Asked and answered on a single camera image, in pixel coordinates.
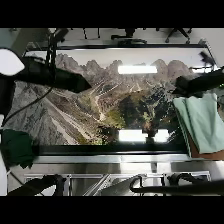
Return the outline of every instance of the white floor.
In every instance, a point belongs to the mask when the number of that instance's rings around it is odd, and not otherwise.
[[[160,31],[156,31],[155,28],[147,28],[143,30],[139,28],[134,33],[134,38],[148,39],[148,43],[164,43],[167,35],[170,32],[170,28],[161,28]],[[100,28],[100,39],[110,40],[111,35],[125,35],[124,30],[115,28]],[[86,36],[90,40],[97,40],[97,28],[86,28]],[[224,28],[193,28],[191,37],[191,43],[198,43],[200,38],[205,38],[212,48],[213,56],[216,59],[218,66],[224,65]],[[73,28],[66,36],[67,41],[84,40],[84,33],[82,28]],[[186,38],[179,32],[175,33],[170,38],[170,43],[185,43]]]

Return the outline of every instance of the wire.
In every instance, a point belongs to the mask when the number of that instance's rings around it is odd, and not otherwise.
[[[36,100],[34,100],[33,102],[29,103],[28,105],[26,105],[25,107],[22,107],[21,109],[15,111],[14,113],[12,113],[9,117],[7,117],[3,122],[2,122],[2,127],[4,127],[4,125],[12,118],[14,117],[16,114],[18,114],[19,112],[25,110],[26,108],[28,108],[29,106],[32,106],[35,103],[38,103],[40,100],[42,100],[44,97],[46,97],[51,91],[53,90],[53,87],[51,87],[43,96],[37,98]]]
[[[34,187],[31,187],[31,186],[29,186],[29,185],[25,185],[22,181],[20,181],[20,179],[13,173],[13,172],[10,172],[10,174],[12,175],[12,177],[14,177],[22,186],[24,186],[24,187],[27,187],[27,188],[30,188],[31,190],[37,190],[37,189],[35,189]]]

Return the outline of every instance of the folded cloth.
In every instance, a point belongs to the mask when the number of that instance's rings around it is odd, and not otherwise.
[[[31,144],[32,140],[26,132],[4,130],[1,151],[7,166],[31,167],[35,158]]]
[[[199,154],[224,149],[224,123],[217,111],[217,95],[204,94],[203,98],[175,98],[177,117],[191,156],[188,133]]]

